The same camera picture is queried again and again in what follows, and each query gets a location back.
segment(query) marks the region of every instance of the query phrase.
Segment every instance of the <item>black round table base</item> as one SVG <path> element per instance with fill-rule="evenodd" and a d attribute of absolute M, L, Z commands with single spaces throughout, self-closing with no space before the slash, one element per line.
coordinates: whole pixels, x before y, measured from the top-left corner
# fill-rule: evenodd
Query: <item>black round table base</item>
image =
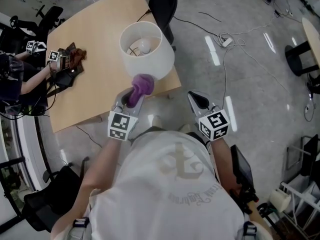
<path fill-rule="evenodd" d="M 288 52 L 291 49 L 293 49 L 293 47 L 291 45 L 287 45 L 284 49 L 284 52 Z M 299 56 L 295 56 L 295 55 L 289 55 L 289 56 L 285 56 L 286 61 L 288 62 L 288 65 L 291 69 L 291 71 L 298 77 L 300 77 L 302 75 L 302 62 L 301 59 L 299 58 Z"/>

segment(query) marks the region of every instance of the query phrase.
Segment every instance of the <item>lamp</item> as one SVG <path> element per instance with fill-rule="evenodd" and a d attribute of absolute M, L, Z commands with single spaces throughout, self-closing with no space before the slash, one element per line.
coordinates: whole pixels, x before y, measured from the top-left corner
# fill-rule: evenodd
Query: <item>lamp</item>
<path fill-rule="evenodd" d="M 119 44 L 125 69 L 132 77 L 148 74 L 160 80 L 174 66 L 175 53 L 160 28 L 152 22 L 139 21 L 127 26 Z"/>

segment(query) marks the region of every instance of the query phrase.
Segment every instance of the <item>gray tiled floor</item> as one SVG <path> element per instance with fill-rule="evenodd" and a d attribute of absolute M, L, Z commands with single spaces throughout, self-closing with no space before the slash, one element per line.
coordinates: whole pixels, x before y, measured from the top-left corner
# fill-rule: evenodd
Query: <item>gray tiled floor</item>
<path fill-rule="evenodd" d="M 98 0 L 59 1 L 64 8 L 63 16 L 68 18 Z M 320 30 L 319 19 L 310 15 L 300 1 L 288 0 L 288 3 L 295 19 L 301 21 L 302 17 L 306 17 Z M 288 8 L 286 0 L 276 0 L 276 4 L 283 12 Z M 222 23 L 198 12 L 209 13 Z M 268 24 L 272 14 L 273 8 L 262 0 L 178 0 L 175 16 L 215 33 L 239 33 Z M 176 130 L 185 123 L 193 124 L 194 117 L 186 97 L 190 89 L 211 94 L 218 105 L 222 104 L 225 72 L 222 65 L 213 64 L 205 42 L 207 34 L 176 19 L 172 19 L 170 25 L 177 49 L 175 66 L 182 87 L 171 94 L 173 99 L 154 97 L 146 100 L 133 135 L 148 128 L 150 114 L 161 116 L 163 126 L 168 130 Z M 275 53 L 269 48 L 263 33 L 268 33 Z M 304 118 L 304 107 L 308 102 L 306 76 L 293 75 L 286 62 L 284 49 L 286 45 L 293 46 L 292 37 L 298 44 L 306 40 L 302 24 L 288 18 L 274 18 L 270 26 L 235 36 L 245 40 L 245 51 L 267 71 L 239 47 L 229 51 L 225 57 L 226 95 L 232 98 L 238 125 L 238 131 L 230 133 L 226 140 L 230 145 L 236 144 L 251 164 L 261 200 L 267 199 L 270 191 L 281 182 L 287 146 L 302 135 L 311 136 L 320 129 L 317 110 L 312 122 L 306 122 Z M 222 62 L 226 50 L 216 48 Z M 301 57 L 304 66 L 315 63 L 310 52 Z M 107 120 L 102 118 L 102 122 L 80 126 L 101 145 L 107 139 Z M 40 121 L 53 170 L 63 165 L 59 159 L 61 153 L 67 162 L 74 162 L 78 171 L 81 160 L 86 156 L 93 158 L 100 149 L 75 126 L 53 134 L 49 118 L 42 117 Z M 128 149 L 128 144 L 123 146 L 120 164 Z"/>

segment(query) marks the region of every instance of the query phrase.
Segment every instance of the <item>shoulder strap buckle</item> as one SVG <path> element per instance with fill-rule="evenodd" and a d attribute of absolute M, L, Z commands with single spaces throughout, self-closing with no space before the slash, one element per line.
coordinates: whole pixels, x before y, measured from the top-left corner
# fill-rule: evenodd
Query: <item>shoulder strap buckle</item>
<path fill-rule="evenodd" d="M 246 221 L 243 224 L 244 236 L 255 236 L 257 234 L 257 227 L 250 221 Z"/>
<path fill-rule="evenodd" d="M 83 217 L 83 218 L 77 218 L 73 222 L 73 227 L 74 228 L 86 228 L 87 225 L 89 224 L 90 220 L 88 217 Z"/>

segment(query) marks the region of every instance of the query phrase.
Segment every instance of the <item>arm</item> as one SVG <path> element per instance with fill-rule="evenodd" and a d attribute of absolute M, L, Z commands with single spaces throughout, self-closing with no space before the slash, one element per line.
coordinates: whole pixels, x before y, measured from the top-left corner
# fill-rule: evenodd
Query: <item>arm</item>
<path fill-rule="evenodd" d="M 241 185 L 237 184 L 233 172 L 231 150 L 223 138 L 211 142 L 214 161 L 218 171 L 221 186 L 229 193 L 230 190 L 238 192 Z"/>
<path fill-rule="evenodd" d="M 51 231 L 52 240 L 65 230 L 68 225 L 73 223 L 75 219 L 83 217 L 92 190 L 101 189 L 101 191 L 106 191 L 111 188 L 117 168 L 120 146 L 121 141 L 113 138 L 109 139 L 104 145 L 84 175 L 73 207 L 54 224 Z"/>
<path fill-rule="evenodd" d="M 250 221 L 252 222 L 256 222 L 256 223 L 259 223 L 262 227 L 264 227 L 269 233 L 270 235 L 272 236 L 272 233 L 271 233 L 271 230 L 270 230 L 270 227 L 268 226 L 268 224 L 265 222 L 265 220 L 261 217 L 261 215 L 259 214 L 257 208 L 256 208 L 256 205 L 255 205 L 255 202 L 254 201 L 251 201 L 248 203 L 248 206 L 249 206 L 249 209 L 252 211 L 251 214 L 249 214 L 249 218 L 250 218 Z"/>
<path fill-rule="evenodd" d="M 14 57 L 20 61 L 24 61 L 26 58 L 28 58 L 30 56 L 29 53 L 27 53 L 26 51 L 19 53 L 17 55 L 15 55 Z"/>
<path fill-rule="evenodd" d="M 217 171 L 220 178 L 221 186 L 229 193 L 230 190 L 235 190 L 237 193 L 241 189 L 241 185 L 237 184 L 236 176 L 233 172 L 231 151 L 228 144 L 223 138 L 217 139 L 211 142 L 212 152 L 217 167 Z M 264 227 L 271 235 L 270 228 L 265 220 L 260 216 L 255 202 L 251 201 L 248 203 L 250 210 L 249 214 L 250 221 L 259 223 Z"/>
<path fill-rule="evenodd" d="M 52 70 L 56 70 L 57 63 L 55 61 L 51 62 Z M 30 93 L 34 88 L 36 88 L 49 74 L 50 74 L 49 64 L 45 66 L 39 73 L 31 77 L 27 82 L 23 82 L 21 86 L 21 95 Z"/>

